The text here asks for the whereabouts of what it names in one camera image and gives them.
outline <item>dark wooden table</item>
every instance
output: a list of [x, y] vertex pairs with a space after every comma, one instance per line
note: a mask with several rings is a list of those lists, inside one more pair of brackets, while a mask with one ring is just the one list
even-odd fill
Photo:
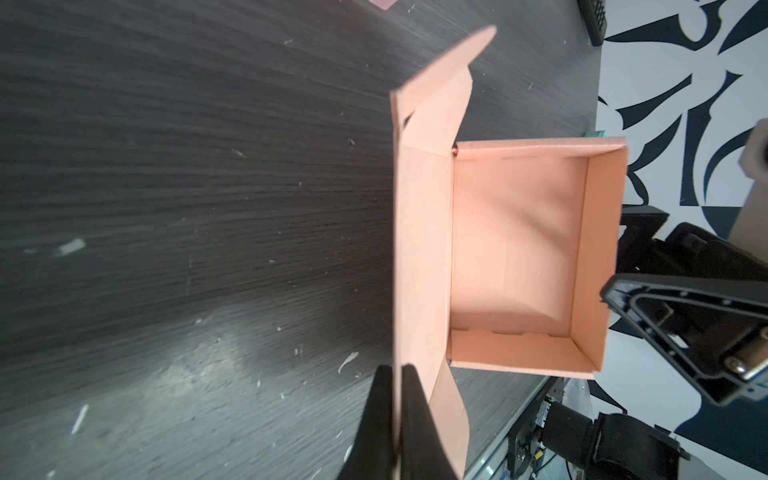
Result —
[[[389, 91], [490, 23], [459, 139], [590, 130], [574, 0], [3, 2], [3, 478], [335, 478], [391, 361]], [[470, 462], [541, 378], [455, 375]]]

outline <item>black plastic part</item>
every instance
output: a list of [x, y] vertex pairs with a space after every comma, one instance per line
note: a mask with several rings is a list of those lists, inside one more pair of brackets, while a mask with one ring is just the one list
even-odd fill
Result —
[[560, 403], [550, 407], [541, 440], [590, 480], [677, 480], [687, 458], [677, 441], [638, 419], [601, 413], [593, 422]]
[[438, 437], [416, 367], [402, 368], [402, 480], [457, 480]]
[[745, 381], [723, 367], [768, 326], [768, 283], [623, 273], [601, 296], [710, 402], [768, 396], [768, 369]]
[[561, 403], [549, 407], [541, 442], [567, 462], [584, 469], [589, 463], [594, 436], [592, 419]]
[[605, 2], [603, 0], [578, 0], [581, 17], [587, 26], [592, 45], [599, 47], [605, 39]]
[[392, 367], [380, 366], [339, 480], [392, 480], [392, 445]]
[[669, 218], [655, 207], [641, 205], [621, 209], [621, 225], [627, 229], [619, 239], [616, 273], [634, 273], [638, 260], [654, 241], [654, 235]]
[[587, 477], [677, 480], [678, 442], [620, 413], [600, 415], [595, 424], [598, 437], [591, 463], [585, 469]]
[[691, 223], [678, 225], [664, 243], [687, 276], [768, 281], [768, 265]]

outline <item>open box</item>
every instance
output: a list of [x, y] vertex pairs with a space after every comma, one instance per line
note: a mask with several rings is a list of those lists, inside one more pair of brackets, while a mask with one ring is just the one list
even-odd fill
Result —
[[[462, 477], [468, 423], [453, 366], [593, 378], [603, 363], [627, 170], [623, 138], [459, 142], [467, 37], [391, 95], [395, 398], [416, 366]], [[399, 405], [395, 405], [396, 429]]]

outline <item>pink object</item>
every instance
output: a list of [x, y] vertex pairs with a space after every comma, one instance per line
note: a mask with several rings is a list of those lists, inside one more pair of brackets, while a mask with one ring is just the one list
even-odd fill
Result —
[[370, 0], [371, 3], [376, 5], [377, 7], [381, 8], [382, 10], [386, 10], [392, 5], [397, 2], [397, 0]]
[[395, 129], [395, 438], [416, 366], [463, 476], [469, 426], [453, 366], [593, 378], [616, 262], [623, 138], [459, 142], [484, 28], [391, 94]]

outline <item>black and white patterned wall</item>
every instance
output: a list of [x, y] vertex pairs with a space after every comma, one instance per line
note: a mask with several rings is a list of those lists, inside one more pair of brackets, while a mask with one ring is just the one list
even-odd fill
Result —
[[[752, 181], [737, 161], [768, 117], [768, 0], [607, 0], [597, 129], [625, 136], [626, 204], [728, 236]], [[710, 406], [645, 341], [611, 328], [595, 406], [675, 432], [723, 477], [768, 478], [768, 402]]]

